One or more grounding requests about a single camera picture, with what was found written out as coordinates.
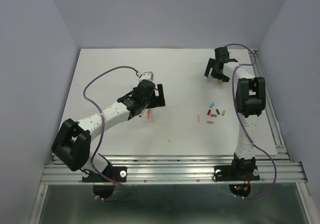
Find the orange highlighter pen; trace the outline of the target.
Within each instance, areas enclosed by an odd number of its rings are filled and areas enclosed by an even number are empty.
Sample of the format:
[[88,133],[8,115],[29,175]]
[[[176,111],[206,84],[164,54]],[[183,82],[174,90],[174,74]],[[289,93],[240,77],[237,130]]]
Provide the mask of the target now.
[[151,117],[151,109],[148,109],[147,119],[150,119],[150,117]]

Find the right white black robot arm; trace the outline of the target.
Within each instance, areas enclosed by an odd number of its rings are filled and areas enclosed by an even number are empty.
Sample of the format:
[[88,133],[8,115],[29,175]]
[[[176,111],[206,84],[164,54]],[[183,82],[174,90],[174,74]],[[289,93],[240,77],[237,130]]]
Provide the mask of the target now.
[[259,117],[266,107],[266,84],[263,77],[256,77],[232,59],[227,47],[214,50],[215,58],[210,58],[205,69],[205,77],[213,77],[221,82],[231,82],[232,101],[239,121],[236,160],[253,160],[254,135]]

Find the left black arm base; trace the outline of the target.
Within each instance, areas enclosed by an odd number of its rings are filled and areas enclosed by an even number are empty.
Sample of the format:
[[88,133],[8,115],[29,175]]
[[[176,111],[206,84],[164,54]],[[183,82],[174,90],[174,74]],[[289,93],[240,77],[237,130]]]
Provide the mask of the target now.
[[[89,159],[87,163],[80,169],[82,172],[82,182],[87,183],[99,183],[99,182],[108,182],[103,176],[98,174],[95,169],[91,165],[91,160]],[[126,182],[127,180],[127,170],[126,166],[114,166],[109,160],[106,159],[105,156],[98,154],[94,160],[94,165],[96,169],[102,175],[106,176],[107,178],[116,181],[116,182]]]

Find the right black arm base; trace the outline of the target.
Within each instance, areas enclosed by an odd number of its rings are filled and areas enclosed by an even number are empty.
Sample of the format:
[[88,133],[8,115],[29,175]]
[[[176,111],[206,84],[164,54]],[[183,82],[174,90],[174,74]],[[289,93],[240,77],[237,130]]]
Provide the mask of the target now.
[[258,181],[260,175],[256,166],[256,159],[238,159],[236,156],[230,165],[216,165],[214,167],[214,181]]

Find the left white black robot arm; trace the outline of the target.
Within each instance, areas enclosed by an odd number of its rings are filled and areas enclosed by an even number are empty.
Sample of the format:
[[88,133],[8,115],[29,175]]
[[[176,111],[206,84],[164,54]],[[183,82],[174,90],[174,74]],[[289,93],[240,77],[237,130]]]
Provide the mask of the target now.
[[111,106],[82,120],[65,120],[53,141],[51,151],[71,171],[87,170],[101,181],[111,177],[112,164],[97,151],[91,142],[103,138],[108,129],[139,116],[145,109],[164,107],[163,85],[142,80]]

